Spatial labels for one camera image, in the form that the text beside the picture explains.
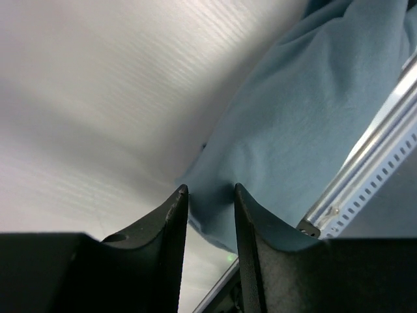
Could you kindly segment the blue-grey t-shirt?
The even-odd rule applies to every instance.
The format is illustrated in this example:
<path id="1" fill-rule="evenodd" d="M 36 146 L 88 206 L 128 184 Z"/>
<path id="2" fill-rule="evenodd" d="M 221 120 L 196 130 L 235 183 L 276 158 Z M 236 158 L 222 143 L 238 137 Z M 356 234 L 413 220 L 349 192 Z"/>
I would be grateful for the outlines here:
<path id="1" fill-rule="evenodd" d="M 267 51 L 179 179 L 189 223 L 237 251 L 234 188 L 296 226 L 338 173 L 416 50 L 408 1 L 312 1 Z"/>

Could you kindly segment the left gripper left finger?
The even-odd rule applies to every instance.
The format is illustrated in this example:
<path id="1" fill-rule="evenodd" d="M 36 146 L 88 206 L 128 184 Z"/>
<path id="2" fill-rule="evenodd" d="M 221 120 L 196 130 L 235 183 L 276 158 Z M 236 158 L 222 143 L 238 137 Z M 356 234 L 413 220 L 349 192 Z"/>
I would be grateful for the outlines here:
<path id="1" fill-rule="evenodd" d="M 181 185 L 159 207 L 102 241 L 116 262 L 110 292 L 116 312 L 177 312 L 187 221 L 188 188 Z"/>

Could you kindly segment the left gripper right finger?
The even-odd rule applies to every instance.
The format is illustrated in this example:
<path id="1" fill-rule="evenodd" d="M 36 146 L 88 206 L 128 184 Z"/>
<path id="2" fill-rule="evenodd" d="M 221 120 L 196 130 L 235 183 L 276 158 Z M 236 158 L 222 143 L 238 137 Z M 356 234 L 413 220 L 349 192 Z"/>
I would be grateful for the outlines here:
<path id="1" fill-rule="evenodd" d="M 245 312 L 309 312 L 313 297 L 302 286 L 300 256 L 319 243 L 235 186 L 235 226 Z"/>

